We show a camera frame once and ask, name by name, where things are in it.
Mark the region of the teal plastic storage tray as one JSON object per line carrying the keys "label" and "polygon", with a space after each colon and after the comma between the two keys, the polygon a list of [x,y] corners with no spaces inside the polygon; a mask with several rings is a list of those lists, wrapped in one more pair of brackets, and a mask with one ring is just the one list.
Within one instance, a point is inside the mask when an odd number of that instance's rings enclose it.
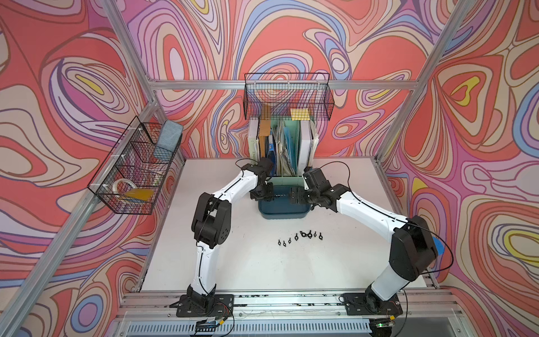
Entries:
{"label": "teal plastic storage tray", "polygon": [[291,196],[295,197],[298,186],[275,185],[274,198],[270,201],[258,202],[258,210],[267,220],[287,220],[304,218],[310,212],[308,204],[292,203]]}

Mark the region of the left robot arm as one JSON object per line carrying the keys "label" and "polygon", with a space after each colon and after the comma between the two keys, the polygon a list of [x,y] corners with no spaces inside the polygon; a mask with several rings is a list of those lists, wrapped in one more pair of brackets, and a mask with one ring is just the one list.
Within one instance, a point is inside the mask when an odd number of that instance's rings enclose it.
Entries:
{"label": "left robot arm", "polygon": [[215,305],[216,268],[219,247],[228,238],[232,227],[232,205],[250,195],[256,201],[273,197],[269,182],[274,164],[267,158],[255,164],[245,164],[231,182],[214,193],[199,196],[192,221],[197,247],[197,262],[193,281],[188,286],[187,299],[208,312]]}

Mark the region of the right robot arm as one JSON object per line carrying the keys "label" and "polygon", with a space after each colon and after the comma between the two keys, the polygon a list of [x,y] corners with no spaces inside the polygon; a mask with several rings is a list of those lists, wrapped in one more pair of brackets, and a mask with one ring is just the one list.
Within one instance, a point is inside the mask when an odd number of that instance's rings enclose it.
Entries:
{"label": "right robot arm", "polygon": [[409,218],[383,209],[342,184],[325,191],[292,188],[290,201],[353,218],[390,243],[387,267],[363,294],[363,305],[372,314],[381,314],[386,305],[396,301],[397,293],[426,272],[439,255],[423,218]]}

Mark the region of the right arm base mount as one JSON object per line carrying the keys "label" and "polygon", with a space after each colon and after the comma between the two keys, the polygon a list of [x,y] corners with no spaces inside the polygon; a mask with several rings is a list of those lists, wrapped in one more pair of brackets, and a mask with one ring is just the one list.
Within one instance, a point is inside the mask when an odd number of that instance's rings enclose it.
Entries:
{"label": "right arm base mount", "polygon": [[397,294],[394,294],[389,300],[380,300],[373,293],[343,293],[339,296],[339,300],[345,306],[348,316],[398,317],[404,312]]}

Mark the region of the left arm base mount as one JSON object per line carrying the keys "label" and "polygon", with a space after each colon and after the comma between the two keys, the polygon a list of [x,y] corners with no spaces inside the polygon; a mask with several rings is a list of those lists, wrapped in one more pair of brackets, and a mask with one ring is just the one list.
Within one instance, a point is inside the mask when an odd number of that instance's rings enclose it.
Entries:
{"label": "left arm base mount", "polygon": [[233,313],[234,296],[216,294],[182,295],[176,305],[176,317],[227,317]]}

